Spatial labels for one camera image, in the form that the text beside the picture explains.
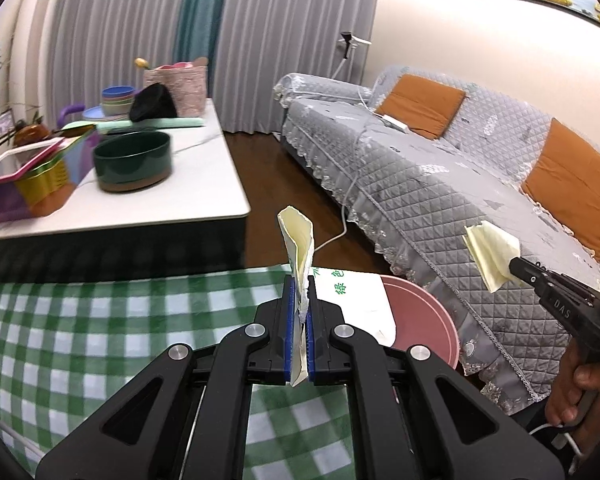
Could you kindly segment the person's right hand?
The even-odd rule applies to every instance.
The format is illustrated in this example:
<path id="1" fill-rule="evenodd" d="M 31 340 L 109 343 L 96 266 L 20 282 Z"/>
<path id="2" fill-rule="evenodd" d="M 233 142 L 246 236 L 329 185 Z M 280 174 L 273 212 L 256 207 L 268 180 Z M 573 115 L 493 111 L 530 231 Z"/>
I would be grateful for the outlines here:
<path id="1" fill-rule="evenodd" d="M 578 342 L 568 344 L 559 363 L 559 373 L 545 405 L 545 417 L 553 426 L 573 422 L 579 415 L 578 404 L 583 393 L 597 393 L 583 419 L 573 434 L 573 439 L 584 454 L 591 453 L 600 443 L 600 362 L 585 364 Z"/>

